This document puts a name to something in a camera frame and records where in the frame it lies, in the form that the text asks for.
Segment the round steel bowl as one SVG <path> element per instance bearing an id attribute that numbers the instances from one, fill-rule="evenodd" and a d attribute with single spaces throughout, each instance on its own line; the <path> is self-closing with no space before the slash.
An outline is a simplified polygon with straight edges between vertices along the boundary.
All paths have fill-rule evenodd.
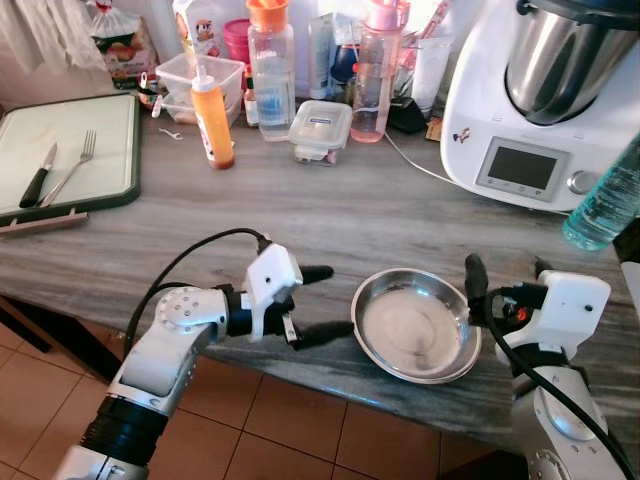
<path id="1" fill-rule="evenodd" d="M 362 351 L 381 370 L 415 384 L 445 384 L 470 372 L 483 332 L 468 298 L 429 271 L 393 268 L 358 285 L 349 319 Z"/>

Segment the clear bottle orange cap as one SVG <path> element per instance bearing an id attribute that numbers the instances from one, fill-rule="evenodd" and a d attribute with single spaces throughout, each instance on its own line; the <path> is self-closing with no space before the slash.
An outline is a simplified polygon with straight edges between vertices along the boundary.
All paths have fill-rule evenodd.
<path id="1" fill-rule="evenodd" d="M 259 131 L 266 141 L 288 141 L 294 118 L 294 32 L 289 0 L 246 0 L 250 64 Z"/>

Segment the orange sauce bottle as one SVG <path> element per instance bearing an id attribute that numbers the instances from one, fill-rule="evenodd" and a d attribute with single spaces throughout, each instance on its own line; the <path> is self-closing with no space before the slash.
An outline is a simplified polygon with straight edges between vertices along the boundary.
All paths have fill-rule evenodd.
<path id="1" fill-rule="evenodd" d="M 215 170 L 233 168 L 236 159 L 220 82 L 211 76 L 198 58 L 193 61 L 193 65 L 195 76 L 192 78 L 189 97 L 195 108 L 207 160 Z"/>

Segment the steel fork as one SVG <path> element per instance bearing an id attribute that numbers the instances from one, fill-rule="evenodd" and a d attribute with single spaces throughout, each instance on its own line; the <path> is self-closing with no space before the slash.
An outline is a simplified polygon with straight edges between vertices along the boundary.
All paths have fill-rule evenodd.
<path id="1" fill-rule="evenodd" d="M 51 189 L 49 193 L 46 193 L 44 198 L 42 198 L 40 207 L 47 207 L 54 204 L 55 198 L 59 196 L 59 193 L 63 191 L 65 184 L 67 184 L 70 178 L 76 174 L 77 170 L 81 168 L 82 165 L 88 163 L 93 157 L 93 150 L 95 150 L 96 145 L 96 132 L 95 131 L 87 131 L 86 136 L 84 136 L 84 143 L 81 154 L 79 154 L 79 159 L 76 164 L 72 166 L 64 175 L 63 178 L 59 180 L 58 183 L 55 184 L 55 187 Z"/>

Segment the white blue bottle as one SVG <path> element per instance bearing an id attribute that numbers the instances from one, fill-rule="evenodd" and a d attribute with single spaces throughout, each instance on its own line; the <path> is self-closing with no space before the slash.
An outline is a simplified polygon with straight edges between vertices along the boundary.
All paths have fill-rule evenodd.
<path id="1" fill-rule="evenodd" d="M 349 15 L 330 12 L 312 18 L 307 23 L 303 40 L 306 54 L 306 68 L 303 69 L 307 81 L 308 99 L 328 100 L 335 91 L 332 67 L 337 51 L 349 33 Z"/>

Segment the small lidded clear container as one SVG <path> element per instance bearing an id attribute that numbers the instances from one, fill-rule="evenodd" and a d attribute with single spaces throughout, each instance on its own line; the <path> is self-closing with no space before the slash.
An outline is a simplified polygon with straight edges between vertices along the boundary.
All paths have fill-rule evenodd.
<path id="1" fill-rule="evenodd" d="M 343 102 L 302 102 L 288 132 L 294 160 L 302 164 L 337 165 L 339 151 L 346 147 L 352 115 L 351 106 Z"/>

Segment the pale wooden strip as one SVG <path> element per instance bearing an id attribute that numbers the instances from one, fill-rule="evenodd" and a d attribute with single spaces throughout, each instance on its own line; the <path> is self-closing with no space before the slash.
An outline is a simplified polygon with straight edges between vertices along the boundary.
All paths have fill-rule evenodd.
<path id="1" fill-rule="evenodd" d="M 0 227 L 0 238 L 31 236 L 31 234 L 46 232 L 46 230 L 79 227 L 79 225 L 87 223 L 88 219 L 90 216 L 87 212 L 77 212 L 72 209 L 69 214 L 58 216 L 58 218 L 33 221 L 14 220 L 12 224 Z"/>

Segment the pink drinking bottle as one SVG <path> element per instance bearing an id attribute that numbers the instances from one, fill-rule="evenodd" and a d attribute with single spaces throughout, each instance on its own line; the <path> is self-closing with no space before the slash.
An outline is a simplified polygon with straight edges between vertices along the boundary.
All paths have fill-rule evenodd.
<path id="1" fill-rule="evenodd" d="M 408 9 L 408 0 L 369 0 L 367 4 L 351 104 L 352 140 L 376 143 L 385 134 Z"/>

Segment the printed milk carton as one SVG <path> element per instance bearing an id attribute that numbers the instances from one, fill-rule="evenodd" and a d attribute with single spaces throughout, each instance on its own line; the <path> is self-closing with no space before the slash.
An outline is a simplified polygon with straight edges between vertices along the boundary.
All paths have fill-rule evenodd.
<path id="1" fill-rule="evenodd" d="M 221 33 L 232 15 L 224 0 L 173 0 L 172 8 L 184 50 L 224 58 Z"/>

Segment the bagged bread loaf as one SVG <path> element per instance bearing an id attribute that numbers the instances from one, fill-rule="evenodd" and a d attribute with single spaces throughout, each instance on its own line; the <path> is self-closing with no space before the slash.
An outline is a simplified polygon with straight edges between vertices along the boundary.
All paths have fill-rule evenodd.
<path id="1" fill-rule="evenodd" d="M 113 0 L 91 0 L 97 14 L 90 24 L 93 45 L 104 59 L 115 90 L 145 87 L 143 74 L 154 74 L 157 56 L 141 15 L 115 8 Z"/>

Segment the blue-tinted water bottle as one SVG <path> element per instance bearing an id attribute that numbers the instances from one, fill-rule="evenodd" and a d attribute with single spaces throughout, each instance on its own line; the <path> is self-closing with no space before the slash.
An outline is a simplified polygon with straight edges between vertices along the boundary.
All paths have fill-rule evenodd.
<path id="1" fill-rule="evenodd" d="M 609 246 L 640 210 L 640 133 L 585 200 L 564 221 L 562 234 L 573 247 L 598 251 Z"/>

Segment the open clear plastic tub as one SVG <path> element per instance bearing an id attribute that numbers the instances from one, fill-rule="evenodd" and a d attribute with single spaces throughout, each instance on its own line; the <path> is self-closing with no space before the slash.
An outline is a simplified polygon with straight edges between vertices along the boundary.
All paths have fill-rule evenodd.
<path id="1" fill-rule="evenodd" d="M 224 96 L 225 110 L 229 123 L 233 123 L 241 114 L 242 83 L 244 64 L 242 61 L 183 52 L 165 61 L 157 67 L 161 87 L 166 90 L 160 106 L 173 116 L 175 122 L 196 124 L 197 114 L 191 100 L 192 79 L 196 77 L 197 68 L 202 67 L 215 81 L 220 83 Z"/>

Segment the white tray green rim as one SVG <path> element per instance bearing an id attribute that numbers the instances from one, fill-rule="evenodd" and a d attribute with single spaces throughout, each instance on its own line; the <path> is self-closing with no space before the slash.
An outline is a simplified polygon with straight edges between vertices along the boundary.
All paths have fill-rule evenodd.
<path id="1" fill-rule="evenodd" d="M 19 108 L 0 120 L 0 227 L 14 220 L 58 218 L 77 212 L 115 209 L 141 193 L 140 125 L 143 113 L 134 96 L 115 93 L 88 99 Z M 93 157 L 79 168 L 47 207 L 18 207 L 52 143 L 58 157 L 41 195 L 77 163 L 87 131 L 96 132 Z"/>

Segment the white hanging cloth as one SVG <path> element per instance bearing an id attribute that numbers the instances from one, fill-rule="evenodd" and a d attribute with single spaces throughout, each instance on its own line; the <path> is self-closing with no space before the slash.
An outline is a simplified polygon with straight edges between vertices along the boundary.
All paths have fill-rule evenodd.
<path id="1" fill-rule="evenodd" d="M 91 38 L 87 0 L 0 0 L 0 46 L 26 74 L 49 67 L 105 70 Z"/>

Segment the small black device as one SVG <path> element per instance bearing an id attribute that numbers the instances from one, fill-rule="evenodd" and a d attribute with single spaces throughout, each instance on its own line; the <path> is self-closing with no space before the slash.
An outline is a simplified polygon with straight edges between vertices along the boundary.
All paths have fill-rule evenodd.
<path id="1" fill-rule="evenodd" d="M 422 133 L 428 128 L 428 118 L 411 97 L 397 97 L 390 101 L 387 125 L 401 133 Z"/>

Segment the pink cup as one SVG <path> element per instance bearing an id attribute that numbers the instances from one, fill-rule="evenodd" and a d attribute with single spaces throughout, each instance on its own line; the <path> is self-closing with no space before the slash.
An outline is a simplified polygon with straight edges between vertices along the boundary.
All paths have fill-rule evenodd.
<path id="1" fill-rule="evenodd" d="M 223 38 L 227 45 L 227 56 L 230 60 L 242 61 L 250 64 L 250 42 L 248 42 L 248 28 L 250 19 L 239 18 L 228 20 L 223 26 Z"/>

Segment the grey-topped wooden table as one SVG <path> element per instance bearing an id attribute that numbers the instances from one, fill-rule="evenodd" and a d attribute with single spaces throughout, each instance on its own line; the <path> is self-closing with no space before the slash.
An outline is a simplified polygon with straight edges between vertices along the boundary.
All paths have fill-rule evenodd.
<path id="1" fill-rule="evenodd" d="M 287 142 L 238 128 L 236 165 L 214 170 L 198 132 L 145 116 L 141 193 L 93 212 L 83 227 L 0 239 L 0 294 L 122 329 L 156 275 L 193 285 L 239 284 L 256 255 L 253 233 L 284 244 L 332 279 L 294 293 L 300 325 L 347 323 L 358 285 L 393 268 L 424 270 L 454 287 L 479 253 L 492 287 L 535 278 L 535 257 L 611 285 L 611 302 L 573 365 L 631 462 L 640 447 L 639 320 L 613 250 L 562 236 L 563 216 L 503 204 L 430 177 L 439 147 L 416 134 L 349 143 L 334 166 L 300 164 Z"/>

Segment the black-handled knife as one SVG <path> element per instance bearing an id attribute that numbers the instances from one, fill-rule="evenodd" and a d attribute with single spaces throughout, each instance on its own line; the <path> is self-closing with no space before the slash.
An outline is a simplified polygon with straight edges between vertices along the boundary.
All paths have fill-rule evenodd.
<path id="1" fill-rule="evenodd" d="M 44 182 L 52 170 L 52 164 L 55 163 L 56 157 L 58 157 L 58 143 L 52 143 L 50 150 L 47 151 L 44 163 L 41 164 L 35 175 L 33 175 L 26 191 L 24 191 L 22 197 L 20 197 L 18 204 L 19 209 L 31 209 L 31 207 L 38 204 L 42 188 L 44 188 Z"/>

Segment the white kitchen machine steel jug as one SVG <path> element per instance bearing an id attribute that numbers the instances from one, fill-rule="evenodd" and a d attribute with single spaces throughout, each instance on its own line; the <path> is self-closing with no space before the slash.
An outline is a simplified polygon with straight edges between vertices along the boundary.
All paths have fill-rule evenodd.
<path id="1" fill-rule="evenodd" d="M 507 204 L 570 211 L 640 131 L 640 0 L 486 0 L 449 87 L 442 163 Z"/>

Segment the translucent white cup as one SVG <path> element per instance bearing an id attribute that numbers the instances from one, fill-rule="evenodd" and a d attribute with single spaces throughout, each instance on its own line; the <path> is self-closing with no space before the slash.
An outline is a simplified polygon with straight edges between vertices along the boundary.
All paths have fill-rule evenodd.
<path id="1" fill-rule="evenodd" d="M 453 36 L 421 38 L 416 44 L 411 99 L 422 113 L 433 108 L 451 58 Z"/>

